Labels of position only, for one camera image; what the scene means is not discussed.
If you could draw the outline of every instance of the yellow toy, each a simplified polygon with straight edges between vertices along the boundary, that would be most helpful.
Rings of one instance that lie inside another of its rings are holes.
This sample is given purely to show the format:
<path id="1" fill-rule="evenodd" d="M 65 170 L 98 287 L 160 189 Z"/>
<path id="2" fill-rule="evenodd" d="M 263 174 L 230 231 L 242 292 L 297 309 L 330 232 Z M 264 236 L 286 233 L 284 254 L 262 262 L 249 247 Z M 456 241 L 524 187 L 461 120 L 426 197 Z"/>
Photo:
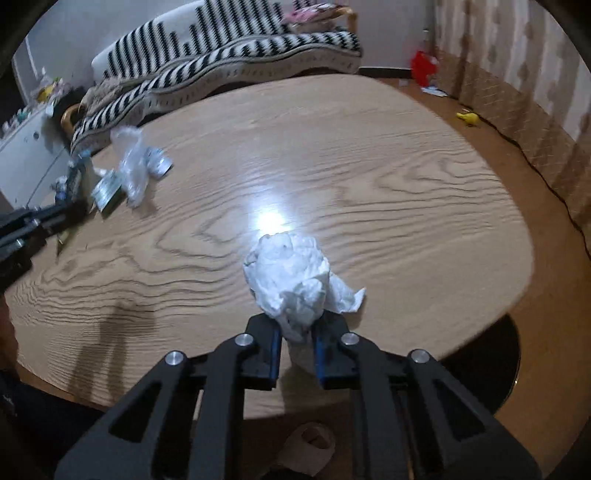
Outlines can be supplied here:
<path id="1" fill-rule="evenodd" d="M 480 117 L 475 113 L 456 113 L 456 117 L 464 120 L 470 127 L 476 125 L 480 120 Z"/>

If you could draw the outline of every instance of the curtain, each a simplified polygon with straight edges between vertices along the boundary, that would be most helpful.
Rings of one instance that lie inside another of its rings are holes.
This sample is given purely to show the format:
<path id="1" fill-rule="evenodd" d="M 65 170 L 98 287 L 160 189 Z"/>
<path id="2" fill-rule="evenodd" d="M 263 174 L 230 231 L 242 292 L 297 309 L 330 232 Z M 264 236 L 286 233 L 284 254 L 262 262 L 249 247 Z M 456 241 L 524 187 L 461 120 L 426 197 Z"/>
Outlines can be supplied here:
<path id="1" fill-rule="evenodd" d="M 591 249 L 591 73 L 533 0 L 438 0 L 438 86 L 514 140 Z"/>

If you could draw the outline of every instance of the wood grain surface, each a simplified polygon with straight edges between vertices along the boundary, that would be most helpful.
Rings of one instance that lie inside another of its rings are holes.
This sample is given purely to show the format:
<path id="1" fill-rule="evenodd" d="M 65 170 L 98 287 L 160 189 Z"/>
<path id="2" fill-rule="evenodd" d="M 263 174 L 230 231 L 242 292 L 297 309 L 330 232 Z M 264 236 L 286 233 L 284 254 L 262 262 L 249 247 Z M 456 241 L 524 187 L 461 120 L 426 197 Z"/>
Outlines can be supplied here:
<path id="1" fill-rule="evenodd" d="M 258 237 L 315 236 L 368 289 L 350 326 L 382 349 L 457 349 L 514 304 L 532 272 L 521 214 L 459 134 L 364 77 L 319 76 L 225 93 L 144 127 L 174 161 L 144 205 L 95 216 L 49 245 L 7 302 L 19 361 L 81 400 L 115 402 L 166 352 L 212 350 L 258 308 L 242 260 Z M 112 167 L 111 148 L 95 165 Z M 289 362 L 245 416 L 339 393 Z"/>

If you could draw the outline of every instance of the red object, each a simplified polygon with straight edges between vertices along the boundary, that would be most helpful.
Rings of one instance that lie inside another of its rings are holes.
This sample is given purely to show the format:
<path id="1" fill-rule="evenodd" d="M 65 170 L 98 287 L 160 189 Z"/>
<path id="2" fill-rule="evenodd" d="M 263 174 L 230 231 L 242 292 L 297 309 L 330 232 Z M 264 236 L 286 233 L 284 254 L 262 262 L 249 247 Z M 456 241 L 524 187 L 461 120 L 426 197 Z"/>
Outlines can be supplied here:
<path id="1" fill-rule="evenodd" d="M 437 73 L 438 63 L 435 57 L 423 51 L 418 51 L 410 61 L 410 69 L 415 82 L 421 87 L 428 87 L 431 75 Z"/>

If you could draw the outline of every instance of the clear plastic bag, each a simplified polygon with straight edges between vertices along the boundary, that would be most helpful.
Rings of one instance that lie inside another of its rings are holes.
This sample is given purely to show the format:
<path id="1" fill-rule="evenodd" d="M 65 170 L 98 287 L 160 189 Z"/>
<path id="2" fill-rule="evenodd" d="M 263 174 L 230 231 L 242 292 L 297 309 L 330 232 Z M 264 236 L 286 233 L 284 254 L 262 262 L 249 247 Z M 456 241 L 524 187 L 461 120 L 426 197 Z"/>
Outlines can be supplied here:
<path id="1" fill-rule="evenodd" d="M 146 147 L 142 132 L 135 127 L 119 127 L 111 131 L 111 143 L 119 161 L 121 186 L 127 194 L 130 207 L 140 206 L 148 186 L 148 166 L 145 161 Z"/>

